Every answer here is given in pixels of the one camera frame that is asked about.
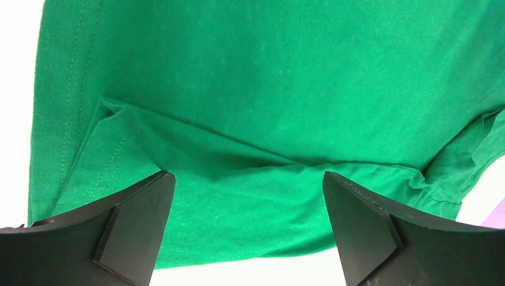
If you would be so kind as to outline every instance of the purple object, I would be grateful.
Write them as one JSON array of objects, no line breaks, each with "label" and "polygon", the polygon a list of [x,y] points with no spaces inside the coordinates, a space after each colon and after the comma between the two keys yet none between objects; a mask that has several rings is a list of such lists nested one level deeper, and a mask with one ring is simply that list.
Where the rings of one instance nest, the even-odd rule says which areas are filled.
[{"label": "purple object", "polygon": [[489,228],[505,229],[505,198],[501,201],[496,209],[482,222],[482,226]]}]

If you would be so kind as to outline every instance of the green fabric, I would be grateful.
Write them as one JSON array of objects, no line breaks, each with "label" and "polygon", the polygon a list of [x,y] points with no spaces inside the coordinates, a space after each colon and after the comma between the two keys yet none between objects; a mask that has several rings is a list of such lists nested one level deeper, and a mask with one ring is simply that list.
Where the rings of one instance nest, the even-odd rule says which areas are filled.
[{"label": "green fabric", "polygon": [[47,0],[29,221],[160,169],[177,185],[157,268],[334,247],[326,170],[455,219],[505,154],[504,11]]}]

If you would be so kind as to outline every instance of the stitching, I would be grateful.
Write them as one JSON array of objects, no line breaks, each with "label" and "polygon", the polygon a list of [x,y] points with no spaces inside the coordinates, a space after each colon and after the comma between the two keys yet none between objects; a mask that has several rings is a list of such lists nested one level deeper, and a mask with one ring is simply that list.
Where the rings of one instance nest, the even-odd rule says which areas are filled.
[{"label": "stitching", "polygon": [[61,184],[63,184],[63,181],[65,179],[65,160],[66,160],[66,151],[67,151],[68,120],[69,120],[68,116],[70,114],[70,89],[72,87],[72,75],[74,73],[74,61],[75,61],[76,54],[77,54],[77,43],[79,41],[79,33],[80,33],[80,27],[82,25],[85,3],[86,3],[85,0],[81,1],[79,22],[77,23],[76,39],[74,41],[74,50],[72,52],[72,57],[70,60],[70,68],[68,69],[68,88],[67,88],[67,105],[66,105],[66,111],[65,111],[65,130],[64,130],[64,135],[63,135],[63,153],[61,155]]},{"label": "stitching", "polygon": [[112,155],[112,157],[109,159],[109,161],[107,162],[107,164],[105,165],[105,168],[104,170],[102,171],[102,173],[100,174],[100,177],[98,177],[98,179],[96,180],[96,183],[95,183],[95,186],[93,187],[93,189],[91,189],[91,192],[89,193],[89,196],[88,196],[88,199],[86,200],[86,204],[88,204],[88,202],[91,200],[91,196],[93,196],[93,193],[95,192],[96,188],[98,187],[98,185],[100,184],[101,180],[102,180],[102,177],[105,175],[106,171],[109,169],[110,167],[110,164],[112,163],[112,161],[114,160],[114,158],[116,157],[117,153],[119,152],[119,149],[123,146],[123,144],[126,142],[126,141],[129,141],[133,138],[135,138],[137,135],[140,134],[140,131],[137,132],[135,135],[133,135],[132,137],[130,138],[125,138],[123,140],[121,140],[121,143],[119,143],[119,146],[117,147],[117,149],[115,150],[114,154]]},{"label": "stitching", "polygon": [[103,190],[102,194],[100,195],[100,197],[103,197],[103,196],[104,196],[104,194],[105,194],[105,192],[106,192],[107,188],[109,187],[110,183],[111,183],[111,182],[112,182],[112,180],[114,179],[114,176],[116,175],[117,171],[119,170],[119,168],[121,168],[121,166],[123,165],[123,163],[124,163],[124,161],[125,161],[126,157],[128,157],[128,155],[132,152],[132,150],[133,150],[134,148],[141,148],[141,147],[143,147],[144,145],[146,145],[147,143],[149,143],[150,141],[151,141],[151,138],[150,138],[149,140],[145,141],[144,143],[142,143],[141,145],[138,145],[138,146],[132,146],[132,147],[128,150],[128,152],[127,152],[127,153],[124,155],[124,157],[121,159],[121,162],[117,165],[117,167],[116,167],[116,169],[114,170],[114,173],[112,174],[111,178],[109,179],[109,181],[108,181],[108,182],[107,182],[107,184],[105,185],[104,190]]},{"label": "stitching", "polygon": [[86,66],[84,69],[84,77],[82,80],[82,90],[80,93],[80,102],[79,102],[79,123],[78,123],[78,127],[77,127],[76,152],[79,150],[80,130],[82,127],[82,109],[83,109],[83,105],[84,105],[84,89],[85,89],[85,86],[87,83],[86,79],[88,78],[89,63],[91,62],[91,56],[93,53],[93,46],[95,43],[96,30],[98,30],[98,23],[100,21],[100,16],[102,14],[101,12],[102,12],[103,2],[104,2],[103,0],[98,2],[98,10],[96,12],[96,21],[95,21],[95,25],[93,27],[93,32],[91,34],[91,44],[89,46],[88,59],[86,62]]}]

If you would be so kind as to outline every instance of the white background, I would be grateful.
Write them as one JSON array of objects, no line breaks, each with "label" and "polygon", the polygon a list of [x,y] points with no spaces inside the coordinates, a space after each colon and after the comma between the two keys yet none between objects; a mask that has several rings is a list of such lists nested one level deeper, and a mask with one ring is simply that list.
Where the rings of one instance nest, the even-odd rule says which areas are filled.
[{"label": "white background", "polygon": [[[27,221],[33,80],[43,0],[0,2],[0,228]],[[505,197],[505,157],[465,198],[458,221],[479,225]],[[338,252],[155,271],[151,285],[345,285]]]}]

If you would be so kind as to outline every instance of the green t-shirt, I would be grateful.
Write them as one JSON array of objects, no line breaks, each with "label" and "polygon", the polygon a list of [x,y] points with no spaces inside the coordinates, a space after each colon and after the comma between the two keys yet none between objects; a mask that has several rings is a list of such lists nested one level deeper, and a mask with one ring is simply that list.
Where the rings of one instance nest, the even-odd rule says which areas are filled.
[{"label": "green t-shirt", "polygon": [[455,219],[505,154],[504,11],[46,0],[29,221],[160,169],[177,185],[157,268],[334,247],[327,170]]}]

